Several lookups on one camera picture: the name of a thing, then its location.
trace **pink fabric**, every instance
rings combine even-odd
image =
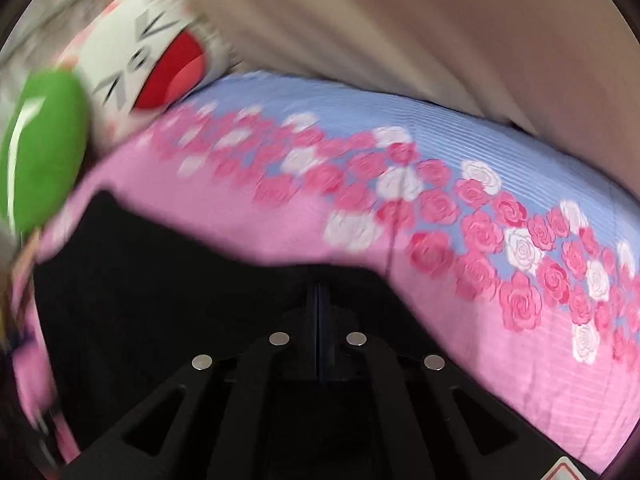
[[[440,160],[419,161],[408,139],[393,142],[405,136],[398,129],[327,139],[316,126],[273,128],[249,108],[207,121],[178,108],[105,160],[47,227],[38,259],[55,255],[95,192],[109,189],[128,209],[251,262],[388,272],[417,318],[485,388],[594,470],[609,464],[640,417],[638,346],[613,319],[626,316],[629,330],[638,330],[638,307],[627,297],[640,282],[627,269],[624,292],[607,282],[601,301],[572,285],[588,273],[583,251],[597,257],[602,250],[602,268],[615,270],[615,256],[605,254],[575,203],[562,207],[582,223],[579,232],[558,208],[532,214],[499,189],[484,163],[463,161],[487,176],[481,183],[453,180]],[[260,137],[267,134],[271,144]],[[380,149],[343,164],[332,159],[353,146]],[[249,152],[251,163],[242,158]],[[280,172],[270,173],[268,163]],[[416,232],[418,221],[433,225]],[[463,246],[446,231],[458,221]],[[563,240],[570,227],[578,237]],[[556,248],[562,262],[549,256]],[[495,254],[513,266],[510,278],[498,275]],[[588,282],[593,297],[598,282]],[[33,301],[27,322],[35,341],[16,352],[15,373],[33,420],[55,390]],[[72,458],[78,449],[68,428],[58,429]]]

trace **floral pattern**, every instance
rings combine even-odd
[[[574,200],[528,210],[489,164],[425,158],[404,126],[337,137],[315,113],[275,121],[259,105],[226,113],[177,107],[140,146],[178,158],[181,177],[210,171],[213,180],[253,187],[260,207],[284,207],[296,195],[327,200],[324,241],[348,253],[385,233],[406,234],[401,257],[418,275],[450,276],[461,300],[500,309],[505,329],[536,330],[552,309],[571,323],[581,365],[608,354],[627,370],[638,366],[634,250],[624,239],[599,242]]]

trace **cushion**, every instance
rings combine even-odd
[[[0,150],[0,216],[14,235],[43,225],[72,190],[88,117],[86,95],[71,73],[45,70],[27,79]]]
[[[98,153],[218,78],[228,47],[187,0],[114,0],[62,53],[91,97]]]

